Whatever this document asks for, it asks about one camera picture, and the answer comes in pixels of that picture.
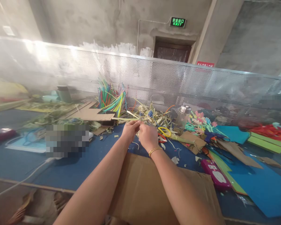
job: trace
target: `green exit sign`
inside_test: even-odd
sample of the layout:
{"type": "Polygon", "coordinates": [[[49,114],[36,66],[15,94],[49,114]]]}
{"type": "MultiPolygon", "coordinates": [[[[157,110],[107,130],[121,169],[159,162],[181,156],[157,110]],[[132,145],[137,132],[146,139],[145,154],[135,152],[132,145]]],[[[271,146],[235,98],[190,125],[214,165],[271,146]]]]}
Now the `green exit sign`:
{"type": "Polygon", "coordinates": [[[170,26],[171,27],[184,28],[185,22],[186,22],[186,19],[172,17],[170,26]]]}

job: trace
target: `red sign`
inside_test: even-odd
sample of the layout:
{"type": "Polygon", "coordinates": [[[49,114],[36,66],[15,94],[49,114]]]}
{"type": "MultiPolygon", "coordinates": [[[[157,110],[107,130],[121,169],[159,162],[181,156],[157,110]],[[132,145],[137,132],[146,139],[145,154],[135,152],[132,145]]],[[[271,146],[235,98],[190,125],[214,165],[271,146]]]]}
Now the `red sign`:
{"type": "Polygon", "coordinates": [[[207,62],[201,62],[201,61],[198,61],[197,62],[197,65],[200,65],[200,66],[208,66],[208,67],[214,67],[214,63],[207,63],[207,62]]]}

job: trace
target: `blue paper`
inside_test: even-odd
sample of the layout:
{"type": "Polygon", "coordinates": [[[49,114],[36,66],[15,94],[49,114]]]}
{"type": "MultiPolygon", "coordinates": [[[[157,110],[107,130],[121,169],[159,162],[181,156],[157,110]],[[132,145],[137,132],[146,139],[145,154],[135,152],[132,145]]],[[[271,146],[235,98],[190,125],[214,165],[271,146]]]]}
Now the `blue paper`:
{"type": "Polygon", "coordinates": [[[227,135],[230,138],[230,141],[237,142],[239,144],[244,144],[245,141],[250,137],[248,132],[243,132],[239,130],[238,127],[231,126],[217,126],[216,127],[220,132],[227,135]]]}
{"type": "Polygon", "coordinates": [[[251,158],[263,169],[236,161],[234,165],[229,164],[232,171],[228,173],[267,217],[281,216],[281,176],[254,157],[251,158]]]}

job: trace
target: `gold bracelet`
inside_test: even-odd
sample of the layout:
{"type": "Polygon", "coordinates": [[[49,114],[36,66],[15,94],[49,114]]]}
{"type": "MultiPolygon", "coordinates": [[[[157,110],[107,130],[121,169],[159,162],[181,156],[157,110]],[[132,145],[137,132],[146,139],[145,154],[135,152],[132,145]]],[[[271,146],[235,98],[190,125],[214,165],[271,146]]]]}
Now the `gold bracelet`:
{"type": "Polygon", "coordinates": [[[152,150],[149,152],[149,157],[151,157],[152,152],[154,152],[154,151],[157,150],[157,149],[162,149],[162,148],[161,148],[161,147],[156,147],[156,148],[152,149],[152,150]]]}

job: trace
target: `doorway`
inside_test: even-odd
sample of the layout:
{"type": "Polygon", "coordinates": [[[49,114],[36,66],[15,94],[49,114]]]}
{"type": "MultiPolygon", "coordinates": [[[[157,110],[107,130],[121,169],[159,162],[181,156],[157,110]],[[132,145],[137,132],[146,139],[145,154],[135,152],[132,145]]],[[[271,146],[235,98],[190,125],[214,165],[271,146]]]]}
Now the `doorway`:
{"type": "Polygon", "coordinates": [[[187,63],[191,49],[189,41],[156,37],[153,57],[187,63]]]}

